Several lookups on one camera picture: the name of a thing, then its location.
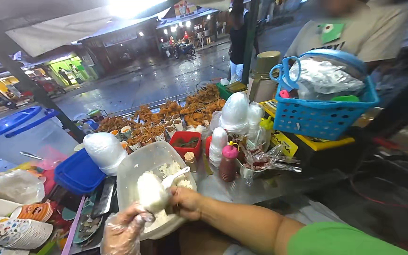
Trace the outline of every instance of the pole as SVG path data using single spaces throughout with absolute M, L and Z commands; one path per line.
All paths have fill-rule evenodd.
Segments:
M 28 88 L 36 98 L 36 101 L 41 103 L 43 106 L 47 108 L 55 109 L 59 112 L 57 118 L 61 121 L 65 128 L 68 128 L 77 138 L 78 142 L 82 142 L 84 138 L 84 133 L 81 131 L 73 121 L 71 121 L 67 115 L 51 100 L 51 98 L 47 95 L 46 91 L 39 88 L 31 78 L 25 74 L 25 72 L 21 69 L 20 64 L 15 62 L 11 57 L 9 57 L 8 53 L 5 52 L 4 44 L 2 43 L 3 39 L 0 39 L 0 63 L 12 74 L 17 78 L 21 84 L 24 84 L 26 88 Z
M 250 76 L 250 65 L 251 56 L 253 54 L 253 43 L 254 37 L 256 36 L 256 24 L 258 22 L 258 12 L 259 12 L 259 2 L 260 0 L 251 0 L 250 12 L 247 17 L 247 35 L 245 43 L 245 55 L 243 57 L 243 72 L 242 72 L 242 83 L 248 85 L 248 78 Z

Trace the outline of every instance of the light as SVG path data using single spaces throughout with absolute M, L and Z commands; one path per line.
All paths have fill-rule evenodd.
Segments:
M 166 1 L 167 0 L 109 0 L 108 8 L 111 16 L 116 16 L 122 19 L 132 19 L 139 13 Z

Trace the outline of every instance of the blue lid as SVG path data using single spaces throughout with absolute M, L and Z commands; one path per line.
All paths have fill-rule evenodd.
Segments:
M 362 60 L 344 51 L 334 49 L 313 49 L 303 53 L 302 55 L 300 55 L 300 57 L 304 55 L 320 55 L 324 57 L 330 57 L 332 59 L 339 60 L 343 63 L 349 64 L 352 67 L 357 68 L 361 73 L 366 74 L 368 72 L 366 64 Z
M 102 172 L 82 148 L 54 169 L 54 179 L 77 190 L 93 190 L 105 179 Z
M 33 106 L 0 119 L 0 135 L 25 123 L 32 117 L 36 116 L 41 110 L 42 107 Z

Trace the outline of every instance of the pedestrian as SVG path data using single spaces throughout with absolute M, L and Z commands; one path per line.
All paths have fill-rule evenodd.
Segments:
M 234 0 L 232 10 L 229 14 L 233 27 L 229 32 L 231 46 L 229 48 L 231 79 L 237 75 L 236 81 L 242 81 L 243 58 L 247 37 L 247 24 L 245 22 L 245 9 L 243 0 Z M 256 56 L 259 54 L 257 40 L 254 40 Z
M 172 187 L 171 193 L 178 215 L 204 221 L 244 245 L 231 244 L 222 235 L 201 234 L 199 228 L 188 233 L 188 242 L 181 240 L 182 255 L 408 255 L 347 224 L 304 225 L 264 207 L 213 200 L 187 188 Z M 119 212 L 106 223 L 101 254 L 139 255 L 140 233 L 154 220 L 139 204 Z
M 317 0 L 310 3 L 309 8 L 317 15 L 303 26 L 285 56 L 300 56 L 312 49 L 336 49 L 357 56 L 367 64 L 369 72 L 393 60 L 408 28 L 408 7 L 378 2 Z
M 58 73 L 68 82 L 68 84 L 71 86 L 72 82 L 70 81 L 70 79 L 67 76 L 67 73 L 65 72 L 64 69 L 62 69 L 62 67 L 59 68 Z

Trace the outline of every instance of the blue plastic basket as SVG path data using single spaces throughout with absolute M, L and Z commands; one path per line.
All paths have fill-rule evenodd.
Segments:
M 365 70 L 348 53 L 335 54 L 331 51 L 312 50 L 305 54 L 325 55 Z M 370 76 L 365 79 L 365 91 L 360 102 L 337 102 L 282 98 L 278 86 L 275 99 L 278 101 L 273 128 L 304 136 L 337 140 L 367 109 L 378 105 L 379 99 Z

